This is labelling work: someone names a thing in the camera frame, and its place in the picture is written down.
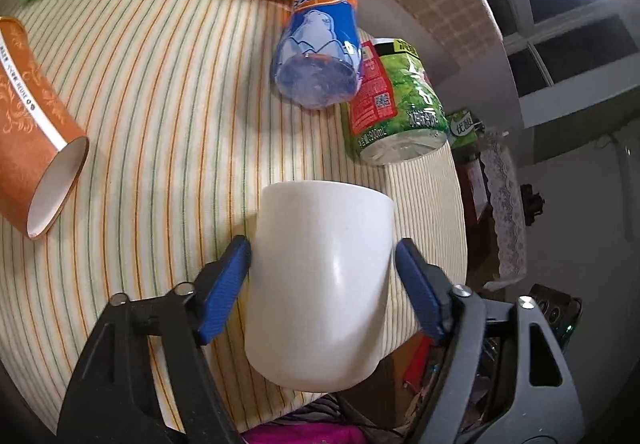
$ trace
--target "magenta fabric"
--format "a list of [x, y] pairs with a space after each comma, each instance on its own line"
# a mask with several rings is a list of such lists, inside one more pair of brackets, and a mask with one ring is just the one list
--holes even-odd
[[330, 422], [261, 424], [242, 436], [249, 444], [367, 444], [359, 428]]

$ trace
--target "cup opening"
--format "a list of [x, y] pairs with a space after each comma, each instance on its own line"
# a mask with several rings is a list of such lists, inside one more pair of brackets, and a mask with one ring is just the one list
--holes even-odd
[[53, 222], [80, 173], [89, 141], [79, 137], [67, 144], [51, 161], [31, 199], [27, 215], [29, 238], [40, 236]]

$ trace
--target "metal screw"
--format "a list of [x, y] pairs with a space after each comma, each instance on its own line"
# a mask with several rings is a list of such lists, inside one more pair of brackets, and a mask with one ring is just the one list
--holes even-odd
[[533, 309], [533, 307], [536, 306], [536, 302], [531, 296], [520, 296], [518, 298], [518, 305], [523, 309]]
[[109, 298], [109, 303], [111, 303], [111, 305], [113, 305], [114, 307], [122, 305], [127, 301], [129, 301], [129, 296], [127, 296], [123, 292], [118, 292]]
[[174, 292], [178, 296], [188, 296], [189, 294], [193, 294], [194, 292], [196, 292], [196, 289], [193, 286], [193, 283], [189, 281], [183, 281], [182, 283], [179, 283], [175, 286]]
[[471, 289], [469, 289], [469, 287], [467, 287], [466, 285], [462, 285], [461, 283], [455, 284], [453, 287], [451, 287], [451, 289], [453, 290], [453, 294], [455, 294], [456, 296], [460, 296], [461, 298], [468, 298], [469, 296], [471, 296]]

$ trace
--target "striped tablecloth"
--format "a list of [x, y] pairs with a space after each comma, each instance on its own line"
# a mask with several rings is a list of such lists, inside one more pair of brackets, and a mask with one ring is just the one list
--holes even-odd
[[[287, 0], [32, 0], [13, 12], [91, 150], [49, 234], [0, 224], [0, 359], [52, 429], [66, 385], [109, 296], [164, 294], [193, 279], [232, 236], [251, 237], [272, 182], [338, 180], [395, 201], [396, 236], [464, 281], [462, 203], [448, 147], [386, 169], [346, 156], [339, 108], [306, 111], [271, 91]], [[244, 430], [316, 398], [249, 366], [242, 304], [208, 349], [231, 417]], [[417, 331], [392, 270], [384, 345]], [[180, 428], [158, 342], [164, 418]]]

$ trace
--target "white cylinder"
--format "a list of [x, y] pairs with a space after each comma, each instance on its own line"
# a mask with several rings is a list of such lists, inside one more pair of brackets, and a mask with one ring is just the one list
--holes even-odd
[[382, 358], [393, 201], [338, 182], [262, 191], [252, 240], [244, 348], [270, 381], [336, 392]]

